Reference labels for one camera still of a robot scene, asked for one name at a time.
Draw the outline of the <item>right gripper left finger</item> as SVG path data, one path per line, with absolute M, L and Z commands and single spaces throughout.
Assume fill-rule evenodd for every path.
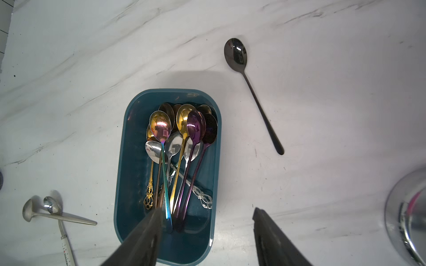
M 154 266 L 162 239 L 162 211 L 151 211 L 128 235 L 104 266 Z

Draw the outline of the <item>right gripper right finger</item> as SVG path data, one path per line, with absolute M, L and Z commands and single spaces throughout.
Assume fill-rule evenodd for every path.
M 261 266 L 312 266 L 263 209 L 255 208 L 254 236 Z

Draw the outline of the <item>gold ornate-handle spoon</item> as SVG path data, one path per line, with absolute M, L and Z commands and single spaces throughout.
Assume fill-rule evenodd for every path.
M 146 140 L 155 140 L 155 137 L 150 129 L 150 125 L 148 125 L 146 130 Z M 151 168 L 150 168 L 150 175 L 149 175 L 149 181 L 146 188 L 146 196 L 144 199 L 144 207 L 147 210 L 150 210 L 153 207 L 153 168 L 154 168 L 154 161 L 151 162 Z

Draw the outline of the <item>silver ladle spoon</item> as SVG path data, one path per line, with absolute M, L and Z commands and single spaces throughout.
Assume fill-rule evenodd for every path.
M 60 215 L 53 215 L 53 214 L 47 214 L 47 213 L 42 213 L 42 212 L 36 212 L 33 208 L 32 199 L 29 199 L 24 204 L 23 210 L 22 210 L 22 216 L 25 219 L 25 221 L 27 221 L 27 222 L 30 222 L 32 220 L 32 218 L 35 217 L 35 216 L 41 216 L 41 217 L 56 219 L 56 220 L 59 220 L 59 221 L 79 223 L 79 224 L 83 224 L 83 225 L 91 225 L 91 226 L 97 225 L 96 221 L 89 221 L 89 220 L 86 220 L 86 219 L 64 217 L 64 216 L 60 216 Z

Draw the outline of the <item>black spoon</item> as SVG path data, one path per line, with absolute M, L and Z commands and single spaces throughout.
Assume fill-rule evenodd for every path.
M 246 48 L 243 45 L 242 41 L 240 41 L 237 38 L 229 39 L 225 43 L 225 46 L 224 46 L 224 56 L 225 56 L 225 60 L 226 60 L 226 63 L 228 64 L 228 66 L 232 70 L 240 73 L 244 77 L 244 79 L 245 79 L 245 81 L 248 85 L 248 88 L 249 88 L 249 90 L 250 90 L 250 92 L 251 92 L 251 94 L 252 94 L 252 96 L 255 100 L 255 103 L 256 103 L 259 111 L 260 111 L 260 114 L 261 114 L 261 116 L 264 120 L 264 123 L 265 123 L 267 131 L 270 135 L 272 143 L 274 144 L 276 152 L 279 155 L 284 155 L 285 150 L 284 150 L 280 140 L 278 139 L 272 125 L 270 124 L 270 122 L 269 122 L 269 120 L 268 120 L 268 118 L 267 118 L 257 96 L 256 96 L 256 93 L 254 92 L 254 89 L 252 88 L 252 86 L 250 84 L 248 77 L 245 74 L 245 68 L 247 66 L 247 51 L 246 51 Z

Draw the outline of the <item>plain silver spoon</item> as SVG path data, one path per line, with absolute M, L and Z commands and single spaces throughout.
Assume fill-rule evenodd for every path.
M 145 143 L 145 150 L 149 158 L 156 164 L 160 164 L 160 160 L 165 162 L 165 159 L 162 158 L 162 145 L 157 141 L 147 141 Z

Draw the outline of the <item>rose gold spoon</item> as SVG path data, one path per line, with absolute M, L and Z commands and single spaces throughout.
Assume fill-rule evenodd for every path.
M 167 114 L 167 116 L 169 117 L 170 122 L 171 122 L 171 127 L 172 127 L 172 133 L 173 133 L 175 131 L 174 128 L 175 128 L 175 123 L 176 123 L 176 121 L 175 121 L 176 117 L 175 117 L 175 112 L 174 112 L 173 107 L 169 103 L 164 102 L 160 105 L 158 110 L 165 112 Z
M 181 107 L 181 104 L 175 104 L 175 105 L 173 106 L 173 110 L 174 110 L 174 114 L 175 114 L 175 115 L 177 115 L 177 113 L 178 113 L 178 111 L 179 111 L 180 107 Z

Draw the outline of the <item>rainbow ornate-handle spoon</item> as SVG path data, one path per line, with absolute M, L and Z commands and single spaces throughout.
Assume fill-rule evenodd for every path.
M 212 115 L 212 109 L 207 104 L 202 104 L 197 107 L 197 110 L 201 112 L 203 115 L 210 114 Z

